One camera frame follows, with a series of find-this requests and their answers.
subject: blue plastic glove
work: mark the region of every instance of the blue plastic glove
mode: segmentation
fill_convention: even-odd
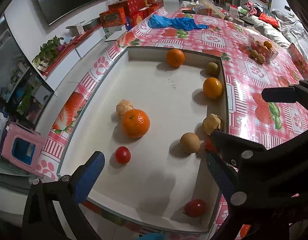
[[[174,19],[166,18],[163,16],[159,16],[154,14],[149,21],[149,27],[156,29],[156,28],[166,28],[173,26],[175,29],[178,30],[201,30],[201,29],[208,29],[208,26],[205,24],[196,25],[193,18],[183,17]]]
[[[140,237],[139,240],[164,240],[164,235],[152,233]]]

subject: orange fruit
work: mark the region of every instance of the orange fruit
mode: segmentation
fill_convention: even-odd
[[[207,78],[203,84],[203,93],[209,99],[217,99],[223,93],[223,85],[217,78]]]
[[[122,117],[124,133],[131,138],[145,135],[150,128],[150,119],[147,114],[139,109],[128,110]]]
[[[172,67],[179,67],[185,62],[185,55],[180,49],[171,49],[166,54],[166,62]]]
[[[264,46],[266,46],[268,49],[271,49],[273,45],[269,41],[264,41]]]

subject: silver screw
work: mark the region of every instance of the silver screw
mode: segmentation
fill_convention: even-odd
[[[71,176],[69,176],[69,175],[64,175],[64,176],[62,177],[62,181],[63,181],[63,182],[67,182],[67,181],[70,180],[70,178],[71,178]]]
[[[232,196],[231,196],[231,203],[234,205],[234,206],[239,206],[239,205],[242,205],[245,203],[247,199],[247,195],[245,192],[242,192],[242,191],[238,191],[238,192],[235,192]]]
[[[250,150],[247,150],[247,151],[244,151],[242,154],[241,154],[241,157],[243,159],[249,159],[253,156],[253,152],[250,151]]]
[[[37,185],[39,183],[39,179],[34,179],[32,184]]]

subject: bowl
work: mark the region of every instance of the bowl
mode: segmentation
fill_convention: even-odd
[[[265,49],[256,41],[259,41],[262,45],[264,44],[264,41],[269,41],[273,47],[270,50]],[[273,41],[266,39],[265,37],[250,34],[248,36],[248,44],[251,49],[256,50],[258,54],[262,54],[266,62],[270,62],[271,60],[275,59],[276,56],[278,55],[277,50],[274,48],[276,46],[275,43]]]

